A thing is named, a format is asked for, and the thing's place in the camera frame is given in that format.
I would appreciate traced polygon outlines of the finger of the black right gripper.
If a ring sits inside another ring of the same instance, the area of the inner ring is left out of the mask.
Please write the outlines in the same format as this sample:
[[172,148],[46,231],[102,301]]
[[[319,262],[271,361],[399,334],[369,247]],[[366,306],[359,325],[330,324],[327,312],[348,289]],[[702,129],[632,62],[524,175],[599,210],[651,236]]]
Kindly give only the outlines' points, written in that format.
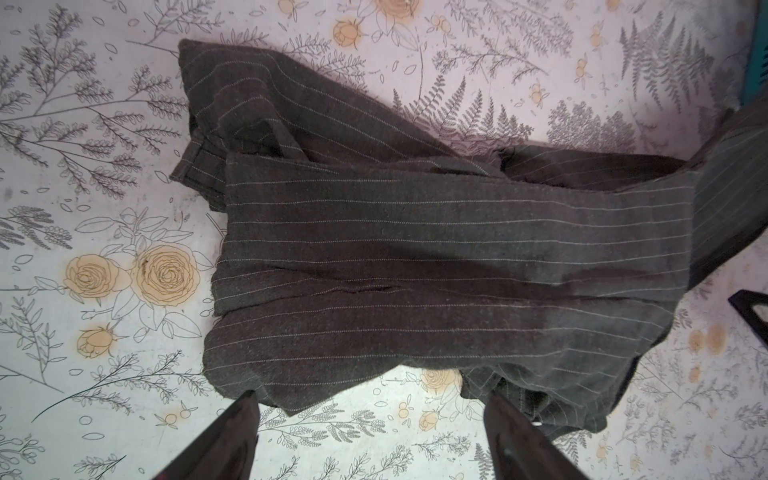
[[767,294],[739,290],[728,298],[728,302],[750,327],[762,345],[767,347]]

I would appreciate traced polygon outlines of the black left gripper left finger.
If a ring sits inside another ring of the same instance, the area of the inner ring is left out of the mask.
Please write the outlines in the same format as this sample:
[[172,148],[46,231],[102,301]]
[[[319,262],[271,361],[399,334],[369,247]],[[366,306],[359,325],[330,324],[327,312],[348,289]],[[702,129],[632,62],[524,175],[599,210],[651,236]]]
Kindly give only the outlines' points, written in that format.
[[248,480],[255,458],[260,423],[253,390],[244,392],[155,480]]

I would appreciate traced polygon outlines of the dark grey pinstriped shirt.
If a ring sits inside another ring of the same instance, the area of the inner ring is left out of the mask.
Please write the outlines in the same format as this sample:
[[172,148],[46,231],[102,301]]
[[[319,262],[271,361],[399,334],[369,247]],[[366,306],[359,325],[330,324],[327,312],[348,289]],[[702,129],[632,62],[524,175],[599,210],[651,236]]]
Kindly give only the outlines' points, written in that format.
[[456,370],[556,438],[602,430],[682,296],[767,226],[767,100],[689,161],[463,157],[272,50],[184,40],[173,178],[227,217],[203,372],[296,414],[398,367]]

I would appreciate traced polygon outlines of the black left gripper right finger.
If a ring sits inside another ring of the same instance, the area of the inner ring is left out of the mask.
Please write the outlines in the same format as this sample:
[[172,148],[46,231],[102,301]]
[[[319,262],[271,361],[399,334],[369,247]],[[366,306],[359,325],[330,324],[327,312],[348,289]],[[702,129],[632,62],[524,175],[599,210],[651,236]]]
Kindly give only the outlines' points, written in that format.
[[495,478],[587,480],[527,417],[505,397],[491,393],[483,416]]

